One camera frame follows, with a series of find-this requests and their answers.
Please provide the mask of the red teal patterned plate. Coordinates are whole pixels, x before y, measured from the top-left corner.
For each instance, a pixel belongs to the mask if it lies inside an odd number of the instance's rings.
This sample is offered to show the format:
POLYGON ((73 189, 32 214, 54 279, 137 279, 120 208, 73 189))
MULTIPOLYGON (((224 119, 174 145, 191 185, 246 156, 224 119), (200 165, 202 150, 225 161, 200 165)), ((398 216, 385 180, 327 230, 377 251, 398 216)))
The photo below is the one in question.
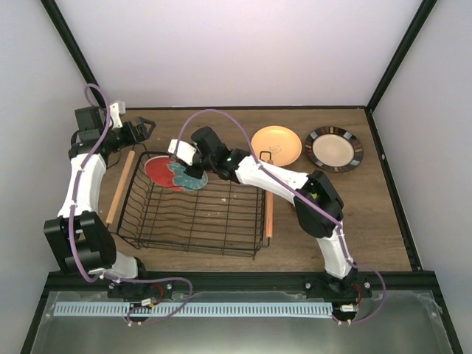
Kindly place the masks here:
POLYGON ((194 191, 204 188, 208 183, 208 176, 194 178, 185 173, 185 167, 173 161, 169 156, 155 156, 145 162, 145 174, 159 185, 175 191, 194 191))

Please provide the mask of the yellow orange plate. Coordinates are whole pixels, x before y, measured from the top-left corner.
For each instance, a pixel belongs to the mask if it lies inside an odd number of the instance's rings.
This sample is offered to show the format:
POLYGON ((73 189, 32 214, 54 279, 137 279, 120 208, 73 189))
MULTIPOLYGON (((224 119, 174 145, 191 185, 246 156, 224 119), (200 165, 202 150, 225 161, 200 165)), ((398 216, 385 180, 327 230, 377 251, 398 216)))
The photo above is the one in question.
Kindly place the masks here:
POLYGON ((291 129, 272 125, 258 130, 251 138, 251 146, 260 159, 272 160, 279 167, 294 163, 302 152, 302 143, 291 129))

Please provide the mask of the black rimmed cream plate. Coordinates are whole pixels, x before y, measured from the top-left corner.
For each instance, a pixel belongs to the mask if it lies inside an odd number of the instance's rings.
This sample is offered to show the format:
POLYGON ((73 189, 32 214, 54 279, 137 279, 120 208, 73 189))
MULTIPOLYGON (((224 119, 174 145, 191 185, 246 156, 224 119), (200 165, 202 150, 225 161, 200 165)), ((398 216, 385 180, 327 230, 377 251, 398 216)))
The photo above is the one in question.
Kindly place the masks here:
POLYGON ((335 126, 311 131, 305 138, 304 151, 320 169, 346 173, 356 169, 364 159, 364 147, 351 132, 335 126))

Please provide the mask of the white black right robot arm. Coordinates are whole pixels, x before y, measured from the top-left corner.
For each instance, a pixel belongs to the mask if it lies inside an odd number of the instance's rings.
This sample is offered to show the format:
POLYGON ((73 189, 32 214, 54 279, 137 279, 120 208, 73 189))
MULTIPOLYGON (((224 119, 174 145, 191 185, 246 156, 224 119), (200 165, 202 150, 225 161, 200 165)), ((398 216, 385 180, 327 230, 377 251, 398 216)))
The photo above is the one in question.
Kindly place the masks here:
POLYGON ((290 202, 302 230, 319 245, 328 290, 337 297, 351 292, 357 271, 344 236, 344 202, 323 172, 286 170, 263 162, 253 150, 230 150, 210 127, 198 129, 191 140, 189 144, 178 139, 175 149, 169 150, 185 165, 187 175, 201 178, 203 172, 212 172, 222 180, 257 187, 290 202))

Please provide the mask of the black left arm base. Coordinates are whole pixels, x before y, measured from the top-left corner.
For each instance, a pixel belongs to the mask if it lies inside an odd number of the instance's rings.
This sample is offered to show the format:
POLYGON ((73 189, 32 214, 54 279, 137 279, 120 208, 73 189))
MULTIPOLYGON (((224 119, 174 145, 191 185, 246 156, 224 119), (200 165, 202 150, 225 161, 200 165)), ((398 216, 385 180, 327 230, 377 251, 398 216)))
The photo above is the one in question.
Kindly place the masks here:
POLYGON ((112 282, 107 289, 110 299, 135 301, 147 298, 167 299, 173 291, 174 281, 165 282, 112 282))

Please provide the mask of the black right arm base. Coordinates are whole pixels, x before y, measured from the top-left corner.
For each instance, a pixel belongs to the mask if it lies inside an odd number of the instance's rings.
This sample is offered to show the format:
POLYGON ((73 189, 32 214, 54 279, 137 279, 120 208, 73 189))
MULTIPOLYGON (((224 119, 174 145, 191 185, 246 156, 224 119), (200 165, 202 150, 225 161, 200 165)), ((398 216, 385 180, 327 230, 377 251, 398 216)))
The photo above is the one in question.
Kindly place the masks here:
POLYGON ((336 321, 352 324, 361 318, 363 300, 372 298, 372 292, 365 287, 365 282, 356 270, 342 280, 319 272, 305 278, 305 293, 307 298, 331 303, 336 321))

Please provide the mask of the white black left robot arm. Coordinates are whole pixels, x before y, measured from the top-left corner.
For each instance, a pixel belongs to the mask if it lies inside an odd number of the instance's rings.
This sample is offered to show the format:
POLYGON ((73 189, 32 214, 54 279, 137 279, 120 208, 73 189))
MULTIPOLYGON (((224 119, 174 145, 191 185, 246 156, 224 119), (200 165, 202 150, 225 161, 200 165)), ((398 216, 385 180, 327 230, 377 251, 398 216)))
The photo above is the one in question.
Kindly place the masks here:
POLYGON ((90 281, 96 277, 110 277, 116 282, 126 279, 125 290, 141 298, 150 291, 145 266, 139 258, 117 251, 108 230, 133 162, 133 152, 128 154, 105 221, 98 215, 98 202, 109 156, 147 140, 156 125, 141 117, 135 123, 122 122, 123 102, 115 101, 109 109, 109 119, 94 106, 75 111, 78 129, 71 137, 68 151, 72 173, 66 199, 58 216, 45 222, 44 234, 64 274, 86 275, 90 281))

